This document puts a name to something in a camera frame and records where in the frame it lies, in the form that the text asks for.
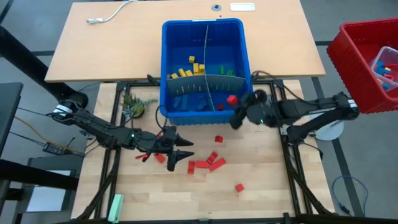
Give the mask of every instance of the blue plastic bin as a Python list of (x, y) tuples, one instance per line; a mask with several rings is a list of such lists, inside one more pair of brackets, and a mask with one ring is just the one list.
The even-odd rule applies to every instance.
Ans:
[[(178, 74), (180, 68), (192, 71), (189, 56), (205, 64), (206, 75), (167, 78), (168, 74)], [(220, 66), (225, 73), (234, 70), (235, 76), (219, 75)], [(243, 23), (239, 19), (166, 22), (162, 28), (161, 72), (160, 104), (164, 106), (160, 112), (172, 124), (228, 123), (233, 108), (227, 104), (227, 97), (240, 98), (247, 91), (253, 92)], [(188, 96), (187, 107), (178, 104), (183, 95)], [(207, 105), (198, 107), (204, 101)], [(218, 105), (224, 110), (217, 111)]]

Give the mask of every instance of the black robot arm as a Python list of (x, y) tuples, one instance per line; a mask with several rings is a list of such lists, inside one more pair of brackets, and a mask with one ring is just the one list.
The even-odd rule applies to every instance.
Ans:
[(139, 128), (116, 126), (83, 109), (79, 103), (71, 100), (61, 102), (49, 113), (55, 121), (65, 125), (76, 125), (88, 133), (96, 136), (98, 144), (109, 149), (138, 149), (148, 156), (152, 153), (161, 153), (168, 156), (167, 169), (174, 171), (175, 164), (193, 152), (174, 150), (174, 146), (192, 146), (193, 143), (181, 138), (175, 126), (162, 128), (162, 135), (156, 135)]
[[(302, 124), (293, 125), (306, 115), (323, 113), (322, 115)], [(265, 124), (272, 128), (281, 128), (282, 134), (289, 137), (289, 143), (302, 142), (309, 133), (338, 120), (352, 120), (359, 115), (354, 100), (339, 93), (330, 98), (305, 101), (302, 99), (281, 100), (272, 103), (262, 90), (246, 93), (235, 109), (229, 123), (238, 129), (242, 120), (247, 117), (254, 124)]]

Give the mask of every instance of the green block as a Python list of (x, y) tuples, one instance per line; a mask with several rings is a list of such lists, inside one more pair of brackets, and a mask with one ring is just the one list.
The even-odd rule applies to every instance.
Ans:
[(226, 73), (226, 75), (228, 75), (228, 76), (234, 76), (234, 70), (228, 70), (228, 72)]
[(224, 66), (220, 66), (220, 75), (225, 75)]
[(109, 211), (108, 221), (111, 223), (119, 223), (120, 213), (122, 212), (123, 194), (114, 195), (111, 210)]

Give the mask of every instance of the wooden table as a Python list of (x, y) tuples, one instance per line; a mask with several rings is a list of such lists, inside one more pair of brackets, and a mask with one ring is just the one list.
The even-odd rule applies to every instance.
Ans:
[[(231, 3), (253, 2), (256, 10), (233, 12)], [(221, 11), (211, 6), (219, 4)], [(74, 2), (46, 76), (47, 82), (140, 80), (160, 77), (162, 25), (171, 20), (236, 17), (252, 71), (278, 77), (323, 76), (299, 0), (184, 0), (131, 2), (109, 22), (89, 18), (114, 13), (121, 2)]]
[[(299, 81), (284, 82), (295, 94), (303, 97)], [(101, 85), (95, 115), (111, 119), (115, 88), (114, 83)], [(131, 91), (143, 100), (159, 97), (159, 87), (134, 87)], [(155, 104), (150, 105), (144, 116), (134, 121), (134, 127), (157, 133), (159, 128), (154, 119), (156, 107)], [(159, 120), (160, 123), (164, 122), (161, 114)], [(179, 126), (177, 131), (183, 138), (195, 143), (194, 146), (180, 148), (195, 152), (189, 159), (205, 160), (212, 151), (217, 151), (220, 157), (226, 159), (227, 164), (214, 172), (195, 169), (194, 175), (188, 175), (188, 159), (180, 161), (175, 172), (169, 172), (166, 165), (159, 164), (155, 158), (151, 157), (146, 163), (142, 163), (134, 159), (141, 154), (139, 151), (123, 149), (116, 185), (116, 193), (124, 194), (121, 220), (273, 218), (281, 217), (283, 212), (294, 216), (277, 129), (257, 126), (245, 120), (237, 131), (228, 124)], [(222, 144), (214, 142), (217, 134), (224, 136)], [(314, 138), (307, 138), (305, 141), (316, 146)], [(299, 149), (309, 188), (327, 209), (333, 211), (318, 151), (306, 145)], [(102, 148), (95, 149), (84, 158), (73, 218), (94, 197), (100, 182), (103, 158)], [(238, 183), (245, 187), (240, 194), (234, 189)], [(301, 190), (298, 191), (302, 201)], [(105, 194), (103, 208), (106, 208), (107, 197), (108, 193)]]

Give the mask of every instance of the gray floor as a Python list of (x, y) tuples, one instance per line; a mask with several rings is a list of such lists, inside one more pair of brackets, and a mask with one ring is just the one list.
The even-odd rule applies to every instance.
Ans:
[[(55, 50), (72, 2), (73, 0), (14, 0), (1, 25), (32, 51)], [(332, 40), (342, 22), (398, 16), (396, 0), (301, 0), (301, 3), (315, 40)], [(0, 12), (6, 4), (7, 0), (0, 0)], [(327, 74), (326, 77), (320, 78), (325, 96), (331, 96), (339, 91), (347, 93), (326, 54), (326, 47), (319, 47), (318, 51)], [(40, 59), (48, 65), (52, 58), (48, 56)], [(311, 78), (302, 78), (300, 81), (305, 98), (315, 98), (316, 93)], [(48, 113), (56, 105), (52, 96), (4, 58), (0, 58), (0, 82), (24, 84), (20, 107)], [(69, 83), (76, 89), (87, 84), (89, 83)], [(85, 90), (90, 97), (89, 110), (93, 109), (97, 92), (98, 86)], [(71, 147), (83, 150), (85, 139), (78, 133), (78, 128), (57, 124), (51, 119), (24, 111), (18, 111), (17, 115), (30, 122), (47, 138), (60, 144), (67, 144), (73, 136), (76, 136)], [(345, 122), (345, 131), (340, 137), (351, 174), (364, 182), (369, 189), (367, 217), (398, 218), (398, 179), (395, 175), (398, 169), (396, 163), (398, 151), (394, 139), (397, 120), (398, 112), (361, 115), (355, 121)], [(18, 121), (13, 122), (11, 129), (16, 133), (40, 140)], [(323, 166), (331, 185), (333, 180), (341, 175), (333, 146), (331, 142), (321, 141), (318, 145), (325, 153)], [(21, 164), (27, 164), (28, 158), (31, 157), (48, 156), (52, 155), (42, 152), (40, 146), (13, 135), (9, 135), (2, 154), (3, 159)], [(363, 189), (361, 187), (356, 189), (359, 199), (363, 202)], [(343, 181), (336, 184), (336, 194), (340, 201), (351, 209)], [(14, 209), (15, 203), (7, 202), (0, 223), (11, 223)], [(34, 213), (24, 215), (22, 222), (55, 223), (66, 221), (69, 216), (70, 210), (60, 213)]]

